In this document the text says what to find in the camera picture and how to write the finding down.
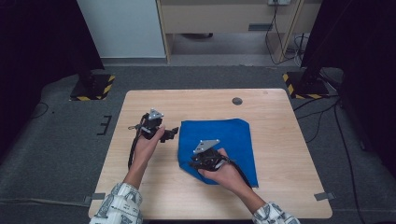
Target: table top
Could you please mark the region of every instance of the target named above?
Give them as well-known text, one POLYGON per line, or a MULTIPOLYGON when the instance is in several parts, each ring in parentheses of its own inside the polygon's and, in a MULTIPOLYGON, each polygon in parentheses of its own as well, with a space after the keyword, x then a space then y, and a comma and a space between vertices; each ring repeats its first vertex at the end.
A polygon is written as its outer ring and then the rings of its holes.
MULTIPOLYGON (((141 117, 155 108, 164 113, 167 129, 183 120, 243 119, 250 125, 259 187, 265 201, 279 204, 298 218, 328 218, 328 200, 307 149, 288 95, 281 89, 129 91, 107 152, 96 193, 111 191, 128 169, 134 130, 141 117), (233 104, 233 98, 242 100, 233 104)), ((159 143, 140 186, 144 219, 251 219, 243 203, 221 186, 209 186, 178 166, 178 134, 159 143)), ((93 200, 92 217, 102 200, 93 200)))

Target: gray carpet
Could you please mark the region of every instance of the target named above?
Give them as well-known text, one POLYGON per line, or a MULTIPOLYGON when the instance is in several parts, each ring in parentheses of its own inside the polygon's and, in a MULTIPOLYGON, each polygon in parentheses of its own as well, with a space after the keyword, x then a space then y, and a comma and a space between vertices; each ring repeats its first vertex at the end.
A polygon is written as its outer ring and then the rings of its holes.
MULTIPOLYGON (((49 84, 42 92, 41 102, 45 105, 37 105, 33 119, 26 124, 7 160, 0 166, 0 199, 37 198, 83 203, 84 197, 95 190, 123 98, 129 90, 286 89, 281 75, 296 70, 295 67, 257 66, 107 67, 106 71, 116 76, 109 95, 103 101, 88 102, 68 100, 77 76, 49 84), (98 135, 104 130, 101 123, 107 122, 104 116, 112 116, 112 120, 106 135, 98 135)), ((317 100, 297 110, 296 117, 323 110, 336 100, 336 97, 317 100)), ((294 108, 307 101, 290 99, 294 108)), ((396 221, 396 180, 374 152, 361 150, 359 138, 339 106, 337 115, 350 153, 365 222, 396 221)), ((318 119, 319 114, 299 119, 306 141, 315 136, 318 119)), ((333 192, 336 199, 330 201, 331 218, 301 219, 302 223, 361 223, 347 154, 332 109, 323 113, 318 136, 307 145, 323 187, 333 192)), ((0 204, 0 224, 88 222, 88 207, 0 204)))

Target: person's right hand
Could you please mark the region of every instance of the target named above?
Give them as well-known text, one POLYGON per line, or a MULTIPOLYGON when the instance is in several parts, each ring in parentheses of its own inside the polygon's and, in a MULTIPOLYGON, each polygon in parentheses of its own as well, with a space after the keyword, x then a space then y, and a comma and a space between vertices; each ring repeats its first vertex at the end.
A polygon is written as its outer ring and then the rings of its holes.
MULTIPOLYGON (((218 150, 218 152, 227 156, 227 152, 224 148, 218 150)), ((227 190, 236 193, 237 190, 249 189, 249 186, 245 183, 242 176, 238 173, 233 165, 224 162, 221 167, 215 171, 210 172, 207 170, 199 169, 198 172, 206 178, 216 181, 218 184, 222 185, 227 190)))

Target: black curtain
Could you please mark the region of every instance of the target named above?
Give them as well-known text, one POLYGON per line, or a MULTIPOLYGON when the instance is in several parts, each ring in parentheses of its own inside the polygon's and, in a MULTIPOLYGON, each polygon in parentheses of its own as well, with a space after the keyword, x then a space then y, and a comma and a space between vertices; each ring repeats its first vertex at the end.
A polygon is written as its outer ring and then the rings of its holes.
POLYGON ((93 69, 104 67, 77 1, 0 0, 0 159, 45 85, 93 69))

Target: person's left hand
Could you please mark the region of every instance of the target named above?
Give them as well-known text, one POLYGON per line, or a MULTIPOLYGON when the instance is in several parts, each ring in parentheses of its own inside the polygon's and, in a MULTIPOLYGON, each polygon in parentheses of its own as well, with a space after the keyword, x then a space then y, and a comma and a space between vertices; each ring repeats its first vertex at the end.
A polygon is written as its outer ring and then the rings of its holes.
POLYGON ((160 141, 164 133, 165 127, 162 126, 149 140, 141 135, 136 143, 136 148, 134 149, 134 161, 149 162, 158 141, 160 141))

